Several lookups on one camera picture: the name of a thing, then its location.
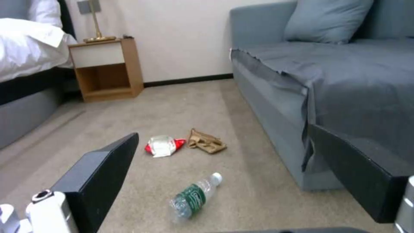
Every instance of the wall outlet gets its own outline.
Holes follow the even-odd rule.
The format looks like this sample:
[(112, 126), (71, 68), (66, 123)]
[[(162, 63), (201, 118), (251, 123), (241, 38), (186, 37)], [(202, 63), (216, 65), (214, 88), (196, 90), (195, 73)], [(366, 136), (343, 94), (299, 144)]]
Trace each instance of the wall outlet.
[[(81, 15), (89, 14), (89, 13), (92, 12), (91, 8), (89, 8), (89, 1), (88, 0), (79, 1), (77, 3), (78, 3), (79, 12), (80, 12)], [(99, 0), (92, 0), (92, 4), (94, 6), (95, 12), (100, 12), (101, 11), (101, 4), (99, 4)]]

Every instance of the white bedsheet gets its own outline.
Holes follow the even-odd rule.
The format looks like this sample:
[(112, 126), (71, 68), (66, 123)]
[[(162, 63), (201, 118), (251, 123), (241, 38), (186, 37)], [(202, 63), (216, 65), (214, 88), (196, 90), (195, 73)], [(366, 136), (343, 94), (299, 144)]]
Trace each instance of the white bedsheet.
[(76, 40), (50, 24), (0, 19), (0, 82), (72, 62), (69, 44)]

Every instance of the green bottle label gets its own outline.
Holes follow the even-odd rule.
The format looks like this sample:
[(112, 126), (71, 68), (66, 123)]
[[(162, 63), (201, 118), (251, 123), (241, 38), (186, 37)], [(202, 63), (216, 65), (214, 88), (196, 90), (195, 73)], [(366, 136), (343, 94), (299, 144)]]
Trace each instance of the green bottle label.
[(191, 214), (197, 213), (206, 203), (206, 196), (203, 190), (195, 184), (190, 185), (184, 191), (178, 194), (183, 197), (190, 205)]

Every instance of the floor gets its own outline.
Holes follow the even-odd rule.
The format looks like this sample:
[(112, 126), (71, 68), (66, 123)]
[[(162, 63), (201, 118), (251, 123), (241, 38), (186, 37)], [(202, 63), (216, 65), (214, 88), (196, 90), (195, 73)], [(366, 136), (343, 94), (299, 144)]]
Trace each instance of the floor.
[[(169, 158), (144, 152), (151, 136), (186, 138), (192, 127), (222, 138), (208, 155), (183, 148)], [(133, 100), (69, 102), (42, 126), (0, 151), (0, 203), (20, 216), (33, 193), (48, 188), (85, 152), (130, 133), (140, 144), (100, 232), (215, 232), (376, 224), (345, 190), (302, 192), (233, 80), (152, 87)], [(191, 221), (175, 226), (168, 199), (213, 172), (224, 181)]]

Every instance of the lamp base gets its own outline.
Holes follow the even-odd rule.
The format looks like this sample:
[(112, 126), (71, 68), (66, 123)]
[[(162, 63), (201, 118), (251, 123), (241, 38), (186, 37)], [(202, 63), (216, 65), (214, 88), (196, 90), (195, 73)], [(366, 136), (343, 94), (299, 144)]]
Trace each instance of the lamp base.
[(83, 42), (92, 43), (92, 42), (99, 42), (99, 41), (113, 41), (115, 39), (116, 39), (116, 36), (103, 36), (103, 37), (93, 37), (93, 38), (83, 39)]

